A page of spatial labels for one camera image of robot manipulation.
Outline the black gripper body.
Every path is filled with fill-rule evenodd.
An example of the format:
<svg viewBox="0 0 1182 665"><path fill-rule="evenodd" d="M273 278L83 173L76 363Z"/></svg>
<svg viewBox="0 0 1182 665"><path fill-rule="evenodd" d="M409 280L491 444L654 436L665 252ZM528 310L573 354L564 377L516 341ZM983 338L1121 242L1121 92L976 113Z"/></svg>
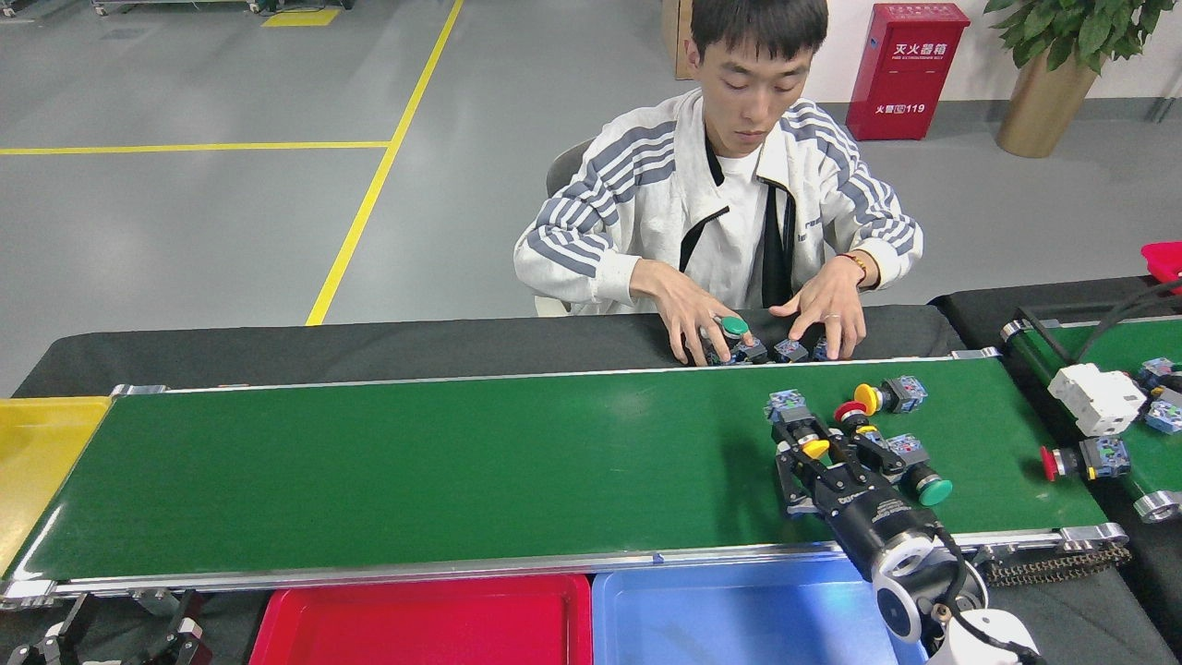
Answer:
<svg viewBox="0 0 1182 665"><path fill-rule="evenodd" d="M913 504L877 472L830 467L812 501L862 575L911 575L935 547L935 514Z"/></svg>

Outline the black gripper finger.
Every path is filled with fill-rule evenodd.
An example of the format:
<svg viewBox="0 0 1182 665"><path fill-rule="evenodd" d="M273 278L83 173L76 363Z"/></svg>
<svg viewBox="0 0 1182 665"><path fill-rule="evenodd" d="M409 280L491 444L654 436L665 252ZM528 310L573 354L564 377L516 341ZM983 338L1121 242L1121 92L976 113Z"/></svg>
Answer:
<svg viewBox="0 0 1182 665"><path fill-rule="evenodd" d="M803 481L798 480L801 463L799 463L798 457L794 457L794 454L803 454L805 459L818 459L823 455L823 439L816 438L816 435L806 435L803 441L790 443L785 441L784 435L774 433L774 442L777 443L777 472L785 502L785 514L790 517L818 514L814 500L806 493Z"/></svg>
<svg viewBox="0 0 1182 665"><path fill-rule="evenodd" d="M93 624L93 596L77 596L63 622L51 626L43 639L13 648L8 664L80 664L78 645Z"/></svg>
<svg viewBox="0 0 1182 665"><path fill-rule="evenodd" d="M830 433L837 439L839 458L845 462L860 463L862 467L878 472L891 483L898 481L908 470L905 459L889 450L886 439L881 433L843 433L839 429L831 429Z"/></svg>
<svg viewBox="0 0 1182 665"><path fill-rule="evenodd" d="M203 643L203 630L196 622L203 606L201 593L183 593L165 635L139 651L139 664L212 664L212 648Z"/></svg>

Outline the person's left hand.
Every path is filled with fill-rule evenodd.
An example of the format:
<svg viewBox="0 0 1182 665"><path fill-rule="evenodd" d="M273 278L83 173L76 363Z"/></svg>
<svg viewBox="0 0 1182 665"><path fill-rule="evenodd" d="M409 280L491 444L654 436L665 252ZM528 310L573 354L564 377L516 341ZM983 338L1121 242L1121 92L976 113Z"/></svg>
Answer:
<svg viewBox="0 0 1182 665"><path fill-rule="evenodd" d="M793 340L803 338L811 325L823 325L827 357L849 359L866 335L860 291L873 289L878 279L877 265L869 254L838 254L825 262L816 278L803 283L795 296L771 307L769 312L782 319L794 317L787 333Z"/></svg>

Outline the person's right hand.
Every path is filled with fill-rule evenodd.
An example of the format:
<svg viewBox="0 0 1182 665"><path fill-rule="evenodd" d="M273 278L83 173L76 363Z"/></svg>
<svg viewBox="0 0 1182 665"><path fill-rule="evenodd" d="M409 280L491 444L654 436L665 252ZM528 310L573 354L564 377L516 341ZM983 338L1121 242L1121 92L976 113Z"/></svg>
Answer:
<svg viewBox="0 0 1182 665"><path fill-rule="evenodd" d="M730 343L726 340L720 320L736 317L691 278L660 260L638 260L629 283L630 295L647 298L664 322L669 346L683 365L704 366L704 338L722 359L730 359Z"/></svg>

